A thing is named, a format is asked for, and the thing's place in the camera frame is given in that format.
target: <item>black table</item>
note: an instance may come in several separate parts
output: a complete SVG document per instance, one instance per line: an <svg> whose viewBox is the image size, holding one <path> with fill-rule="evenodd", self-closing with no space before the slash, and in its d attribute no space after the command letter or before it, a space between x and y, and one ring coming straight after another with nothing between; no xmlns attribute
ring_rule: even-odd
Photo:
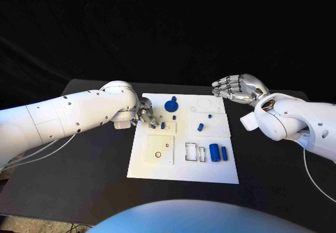
<svg viewBox="0 0 336 233"><path fill-rule="evenodd" d="M99 89L103 84L72 80L63 94ZM132 83L132 87L138 96L142 93L210 95L210 87L142 83ZM307 99L302 92L279 92ZM0 193L0 214L98 224L144 203L197 199L249 207L317 232L334 231L336 203L323 196L308 179L301 147L285 140L272 141L259 129L248 132L239 118L252 107L223 102L237 185L126 178L135 127L115 130L113 124L108 123L77 134L49 158L17 168ZM62 139L38 156L66 140ZM336 197L334 163L307 152L307 164L318 186Z"/></svg>

